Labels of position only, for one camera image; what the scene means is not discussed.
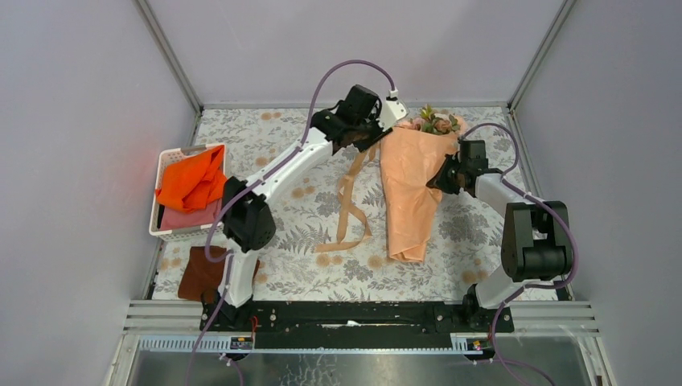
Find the pink cloth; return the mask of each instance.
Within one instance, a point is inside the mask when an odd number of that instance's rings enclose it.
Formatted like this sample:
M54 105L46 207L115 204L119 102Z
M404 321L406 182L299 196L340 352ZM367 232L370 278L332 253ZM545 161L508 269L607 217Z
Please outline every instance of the pink cloth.
M206 205L204 209L198 209L192 213L182 213L166 207L161 218L159 231L170 231L173 229L195 227L197 225L211 224L220 213L220 203L222 199L217 199Z

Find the flower bouquet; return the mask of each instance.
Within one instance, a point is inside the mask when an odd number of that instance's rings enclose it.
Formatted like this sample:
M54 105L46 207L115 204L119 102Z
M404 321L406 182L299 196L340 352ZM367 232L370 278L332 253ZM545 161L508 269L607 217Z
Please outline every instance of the flower bouquet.
M462 117L438 114L430 106L419 117L400 121L381 140L381 180L386 197L388 255L423 262L442 191L426 187L446 154L454 154L466 130Z

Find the table surface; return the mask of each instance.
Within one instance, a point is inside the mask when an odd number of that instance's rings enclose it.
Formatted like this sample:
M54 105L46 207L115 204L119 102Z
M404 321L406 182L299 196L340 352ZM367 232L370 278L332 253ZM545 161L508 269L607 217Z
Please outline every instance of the table surface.
M496 107L437 108L464 117L468 127L494 122L505 125ZM412 116L417 109L412 109ZM203 112L196 144L227 144L232 173L246 177L266 165L301 135L305 109L209 109ZM504 169L514 161L504 133L485 128L471 139L484 139L491 167ZM339 221L336 185L357 155L339 151L313 168L280 202L272 204L277 232L259 251L256 300L286 301L457 301L467 288L499 265L503 219L468 194L444 195L433 220L431 241L423 264L387 258L386 207L379 162L368 163L356 179L355 204L368 217L372 238L342 252L315 253L314 247L335 241ZM520 171L510 180L524 186ZM362 224L349 219L346 240L359 240ZM215 245L225 246L222 234ZM178 299L177 290L189 259L189 249L205 238L166 243L158 267L153 299ZM553 291L531 289L521 300L555 300Z

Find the peach ribbon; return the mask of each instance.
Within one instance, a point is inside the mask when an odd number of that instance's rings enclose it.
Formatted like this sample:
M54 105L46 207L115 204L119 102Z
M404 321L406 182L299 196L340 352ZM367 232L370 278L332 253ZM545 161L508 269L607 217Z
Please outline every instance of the peach ribbon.
M337 198L341 203L341 209L339 211L339 226L336 228L336 242L328 244L319 244L315 248L315 252L335 252L344 251L350 248L358 246L360 243L366 239L372 237L372 231L369 229L369 224L367 222L367 216L361 211L353 202L353 187L355 186L355 177L362 170L364 164L363 161L367 155L369 155L369 161L374 161L376 157L376 150L379 143L365 150L364 152L358 154L353 160L348 172L339 180L339 187L337 191ZM357 241L343 241L346 238L346 230L348 228L348 215L351 214L353 217L358 219L360 223L364 226L364 233L362 238Z

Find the glass panel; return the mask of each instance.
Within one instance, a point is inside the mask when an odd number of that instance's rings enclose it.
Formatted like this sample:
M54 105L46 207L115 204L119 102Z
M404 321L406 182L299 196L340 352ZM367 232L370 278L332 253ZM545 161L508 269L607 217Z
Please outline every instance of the glass panel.
M499 337L505 358L523 361L548 373L556 384L590 385L580 349L570 338ZM189 353L141 351L132 385L182 386ZM247 385L494 385L516 384L501 364L479 364L460 355L287 355L251 354L239 363ZM527 369L512 370L533 385L548 384ZM191 385L239 384L233 367L216 354L199 354Z

